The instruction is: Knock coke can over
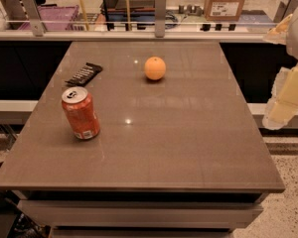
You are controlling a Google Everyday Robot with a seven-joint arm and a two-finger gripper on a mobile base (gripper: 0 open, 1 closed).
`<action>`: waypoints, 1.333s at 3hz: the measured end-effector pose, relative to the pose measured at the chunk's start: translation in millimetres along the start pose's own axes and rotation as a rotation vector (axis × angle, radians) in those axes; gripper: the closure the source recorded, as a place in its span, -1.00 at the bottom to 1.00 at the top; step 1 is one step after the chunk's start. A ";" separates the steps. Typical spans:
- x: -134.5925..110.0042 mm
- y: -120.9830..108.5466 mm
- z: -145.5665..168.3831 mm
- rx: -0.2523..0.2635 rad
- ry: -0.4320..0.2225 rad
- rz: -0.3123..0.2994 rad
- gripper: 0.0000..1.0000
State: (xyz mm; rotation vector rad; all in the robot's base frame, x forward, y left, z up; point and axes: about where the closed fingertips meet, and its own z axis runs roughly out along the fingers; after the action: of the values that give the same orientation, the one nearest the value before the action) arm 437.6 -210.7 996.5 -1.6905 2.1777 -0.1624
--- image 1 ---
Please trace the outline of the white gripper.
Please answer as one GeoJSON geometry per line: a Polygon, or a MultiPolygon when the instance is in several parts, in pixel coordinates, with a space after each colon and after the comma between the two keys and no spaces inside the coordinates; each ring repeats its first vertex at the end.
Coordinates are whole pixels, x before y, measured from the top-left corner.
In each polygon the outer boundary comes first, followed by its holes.
{"type": "MultiPolygon", "coordinates": [[[[263,37],[267,43],[285,45],[287,53],[298,59],[298,7],[263,37]]],[[[266,129],[279,130],[298,112],[298,64],[291,69],[281,67],[276,74],[271,97],[267,101],[262,124],[266,129]]]]}

